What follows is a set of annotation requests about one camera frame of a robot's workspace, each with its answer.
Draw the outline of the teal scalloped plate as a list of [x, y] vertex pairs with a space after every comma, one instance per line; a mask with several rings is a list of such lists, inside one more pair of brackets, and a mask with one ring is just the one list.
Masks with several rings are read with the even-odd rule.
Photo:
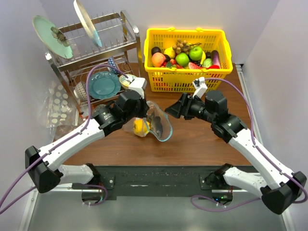
[[93, 74], [88, 83], [89, 95], [104, 100], [115, 96], [121, 90], [119, 77], [112, 72], [102, 71]]

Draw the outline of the green apple toy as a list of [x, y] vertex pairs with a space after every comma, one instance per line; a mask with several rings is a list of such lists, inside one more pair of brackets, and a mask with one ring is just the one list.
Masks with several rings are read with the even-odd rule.
[[175, 58], [176, 62], [178, 65], [182, 66], [182, 67], [186, 67], [189, 64], [189, 56], [185, 53], [180, 53], [176, 56]]
[[189, 51], [189, 57], [193, 61], [199, 61], [202, 59], [203, 56], [203, 50], [200, 46], [196, 46], [194, 48], [191, 48]]

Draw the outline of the clear zip bag blue seal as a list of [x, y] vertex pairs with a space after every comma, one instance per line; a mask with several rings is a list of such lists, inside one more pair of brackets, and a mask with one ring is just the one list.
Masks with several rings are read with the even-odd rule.
[[[161, 123], [162, 123], [162, 126], [163, 126], [163, 134], [162, 134], [161, 138], [157, 138], [151, 131], [149, 131], [148, 134], [154, 135], [156, 137], [156, 139], [161, 141], [161, 142], [167, 141], [172, 136], [172, 133], [173, 133], [173, 127], [172, 127], [172, 125], [169, 121], [168, 115], [165, 112], [163, 112], [161, 110], [161, 108], [156, 103], [154, 103], [152, 101], [147, 101], [147, 105], [149, 106], [149, 110], [147, 111], [146, 117], [144, 117], [142, 119], [147, 120], [147, 116], [149, 116], [152, 112], [155, 112], [156, 116], [160, 116]], [[137, 117], [132, 118], [128, 123], [126, 123], [122, 127], [122, 129], [125, 132], [130, 132], [130, 133], [134, 134], [133, 133], [133, 122], [136, 118]]]

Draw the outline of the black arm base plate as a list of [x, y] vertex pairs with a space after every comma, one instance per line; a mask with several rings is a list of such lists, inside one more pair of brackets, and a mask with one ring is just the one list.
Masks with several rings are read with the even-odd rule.
[[95, 185], [108, 191], [108, 199], [121, 196], [191, 197], [211, 196], [214, 191], [235, 190], [216, 183], [217, 166], [95, 166]]

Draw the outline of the yellow pear toy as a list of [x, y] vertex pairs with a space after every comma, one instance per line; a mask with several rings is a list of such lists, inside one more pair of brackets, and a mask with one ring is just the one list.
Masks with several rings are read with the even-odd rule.
[[174, 59], [176, 57], [176, 51], [173, 49], [173, 47], [165, 49], [164, 54], [167, 55], [170, 59]]

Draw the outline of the yellow blue patterned bowl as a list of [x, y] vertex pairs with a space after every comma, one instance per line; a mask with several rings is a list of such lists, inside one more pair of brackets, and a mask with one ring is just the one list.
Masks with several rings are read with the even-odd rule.
[[130, 80], [134, 80], [136, 78], [136, 76], [132, 74], [126, 74], [126, 76], [127, 77], [121, 75], [119, 77], [119, 82], [124, 89], [128, 89], [129, 85], [131, 84]]

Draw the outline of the black white floral bowl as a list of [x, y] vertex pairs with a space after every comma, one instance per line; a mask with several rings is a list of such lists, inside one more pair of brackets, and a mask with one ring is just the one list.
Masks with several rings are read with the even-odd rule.
[[106, 107], [106, 105], [105, 104], [99, 104], [99, 105], [97, 105], [94, 109], [93, 109], [93, 111], [92, 111], [92, 114], [94, 114], [94, 113], [96, 113], [96, 112], [98, 112], [100, 109], [102, 109], [102, 108], [104, 108], [104, 107]]

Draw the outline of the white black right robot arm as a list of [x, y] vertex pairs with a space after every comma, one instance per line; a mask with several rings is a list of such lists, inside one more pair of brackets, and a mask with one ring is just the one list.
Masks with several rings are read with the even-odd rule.
[[214, 173], [214, 183], [218, 188], [235, 186], [246, 190], [278, 215], [296, 203], [304, 192], [307, 177], [301, 171], [293, 172], [280, 163], [258, 142], [247, 125], [228, 112], [227, 99], [221, 91], [208, 92], [204, 101], [184, 93], [165, 112], [175, 118], [188, 120], [196, 117], [210, 123], [214, 134], [239, 151], [258, 171], [256, 174], [247, 173], [224, 164]]

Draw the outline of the grey patterned bowl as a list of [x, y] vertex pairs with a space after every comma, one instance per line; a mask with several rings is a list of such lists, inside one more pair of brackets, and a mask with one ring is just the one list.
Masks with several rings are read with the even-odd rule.
[[86, 93], [86, 83], [83, 81], [77, 83], [74, 88], [74, 94], [81, 102], [87, 101], [88, 96]]

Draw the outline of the mint green flower plate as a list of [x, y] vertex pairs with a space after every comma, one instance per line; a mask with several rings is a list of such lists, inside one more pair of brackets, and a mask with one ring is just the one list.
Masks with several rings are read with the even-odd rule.
[[47, 18], [36, 15], [32, 19], [33, 27], [40, 40], [56, 55], [71, 59], [73, 51], [64, 33]]

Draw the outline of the purple eggplant toy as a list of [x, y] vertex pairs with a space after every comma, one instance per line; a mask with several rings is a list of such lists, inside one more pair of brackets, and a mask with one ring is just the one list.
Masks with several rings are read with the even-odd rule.
[[211, 52], [211, 57], [212, 57], [212, 63], [214, 66], [216, 66], [218, 69], [221, 68], [221, 65], [220, 65], [220, 59], [219, 59], [219, 53], [217, 50], [213, 50]]

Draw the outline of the yellow bell pepper toy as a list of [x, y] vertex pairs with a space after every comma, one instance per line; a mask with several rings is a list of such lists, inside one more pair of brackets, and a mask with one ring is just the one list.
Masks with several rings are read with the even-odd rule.
[[133, 133], [139, 137], [145, 137], [151, 130], [151, 125], [147, 120], [136, 118], [133, 122]]

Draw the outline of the grey fish toy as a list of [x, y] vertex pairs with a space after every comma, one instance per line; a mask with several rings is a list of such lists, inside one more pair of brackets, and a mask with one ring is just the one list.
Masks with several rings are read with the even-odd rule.
[[150, 123], [150, 131], [157, 138], [161, 138], [163, 134], [163, 126], [160, 116], [157, 116], [155, 115], [155, 112], [152, 112], [149, 116], [147, 116], [147, 121]]

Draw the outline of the blue zigzag bowl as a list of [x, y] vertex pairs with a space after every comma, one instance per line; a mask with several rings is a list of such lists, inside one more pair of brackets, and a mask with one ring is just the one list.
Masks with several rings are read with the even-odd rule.
[[120, 72], [119, 72], [119, 67], [114, 59], [113, 56], [111, 56], [109, 59], [108, 59], [108, 65], [112, 66], [113, 68], [110, 68], [110, 67], [107, 67], [108, 70], [112, 73], [114, 73], [115, 75], [119, 76], [120, 75]]

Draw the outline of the red pepper toy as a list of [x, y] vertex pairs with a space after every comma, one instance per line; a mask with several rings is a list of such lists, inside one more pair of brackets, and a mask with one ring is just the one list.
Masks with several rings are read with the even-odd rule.
[[219, 65], [211, 65], [207, 69], [220, 69]]

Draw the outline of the steel two-tier dish rack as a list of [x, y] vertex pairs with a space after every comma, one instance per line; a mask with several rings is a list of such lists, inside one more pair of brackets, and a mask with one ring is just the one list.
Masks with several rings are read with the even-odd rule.
[[142, 61], [140, 31], [127, 11], [102, 14], [92, 19], [102, 41], [102, 47], [96, 47], [81, 23], [67, 24], [60, 28], [70, 41], [73, 57], [64, 59], [49, 48], [45, 48], [45, 58], [69, 99], [83, 114], [88, 104], [74, 94], [75, 86], [84, 82], [89, 71], [96, 65], [107, 64], [113, 57], [121, 71], [126, 74], [144, 77], [146, 75]]

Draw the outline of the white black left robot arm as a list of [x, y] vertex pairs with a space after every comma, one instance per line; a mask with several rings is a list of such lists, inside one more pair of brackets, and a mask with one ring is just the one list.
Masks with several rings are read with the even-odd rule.
[[149, 107], [142, 90], [125, 90], [113, 106], [105, 106], [77, 129], [59, 140], [37, 149], [25, 151], [25, 167], [40, 193], [46, 193], [59, 184], [79, 183], [96, 188], [101, 175], [93, 164], [68, 166], [64, 162], [94, 141], [119, 130], [132, 118], [144, 118]]

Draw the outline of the polka dot plastic bag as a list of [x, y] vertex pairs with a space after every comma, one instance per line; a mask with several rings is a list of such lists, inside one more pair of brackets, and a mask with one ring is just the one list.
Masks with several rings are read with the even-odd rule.
[[73, 100], [69, 98], [62, 84], [51, 81], [46, 87], [46, 98], [39, 123], [46, 128], [52, 141], [56, 141], [83, 123]]

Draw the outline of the brown grape bunch toy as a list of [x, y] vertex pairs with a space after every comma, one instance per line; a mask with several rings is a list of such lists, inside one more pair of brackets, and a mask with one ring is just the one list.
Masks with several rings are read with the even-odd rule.
[[172, 49], [175, 51], [176, 54], [185, 53], [188, 54], [190, 47], [186, 40], [177, 39], [175, 45], [172, 46]]

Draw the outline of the red yellow apple toy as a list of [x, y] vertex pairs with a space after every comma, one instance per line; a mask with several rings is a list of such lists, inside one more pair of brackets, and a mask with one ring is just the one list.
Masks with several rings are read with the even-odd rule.
[[166, 57], [160, 52], [156, 52], [152, 55], [152, 65], [154, 67], [161, 67], [165, 60]]

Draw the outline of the watermelon slice toy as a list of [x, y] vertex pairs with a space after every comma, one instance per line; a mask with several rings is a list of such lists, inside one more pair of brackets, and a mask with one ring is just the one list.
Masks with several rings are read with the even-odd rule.
[[199, 65], [197, 65], [197, 64], [195, 64], [195, 63], [189, 62], [188, 68], [189, 68], [190, 70], [197, 70], [197, 69], [202, 69], [203, 67], [202, 67], [202, 66], [199, 66]]

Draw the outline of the beige blue-edged plate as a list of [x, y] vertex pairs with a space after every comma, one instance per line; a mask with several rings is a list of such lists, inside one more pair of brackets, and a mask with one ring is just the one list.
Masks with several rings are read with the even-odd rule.
[[73, 5], [74, 5], [75, 12], [76, 12], [84, 30], [85, 30], [85, 32], [87, 33], [87, 35], [89, 36], [89, 38], [91, 39], [93, 44], [96, 47], [101, 48], [102, 42], [100, 40], [98, 32], [97, 32], [89, 14], [87, 13], [86, 9], [84, 8], [84, 6], [82, 5], [82, 3], [79, 0], [74, 0]]

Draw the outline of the dark avocado toy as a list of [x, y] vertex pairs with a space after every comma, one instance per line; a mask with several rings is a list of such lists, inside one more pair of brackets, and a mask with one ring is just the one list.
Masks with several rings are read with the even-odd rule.
[[161, 53], [161, 49], [159, 47], [153, 47], [151, 49], [151, 54], [154, 55], [155, 53]]

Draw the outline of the yellow plastic basket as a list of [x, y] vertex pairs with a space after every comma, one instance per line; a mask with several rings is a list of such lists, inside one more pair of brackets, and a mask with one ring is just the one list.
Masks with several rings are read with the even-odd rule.
[[[162, 51], [176, 44], [177, 39], [189, 43], [201, 43], [205, 52], [217, 50], [219, 54], [220, 69], [178, 69], [167, 67], [154, 67], [152, 65], [151, 49], [159, 47]], [[193, 92], [193, 81], [199, 77], [210, 78], [206, 82], [210, 90], [219, 86], [218, 78], [224, 79], [233, 70], [231, 49], [225, 32], [221, 29], [175, 29], [149, 28], [144, 42], [144, 69], [149, 76], [151, 90], [154, 92]]]

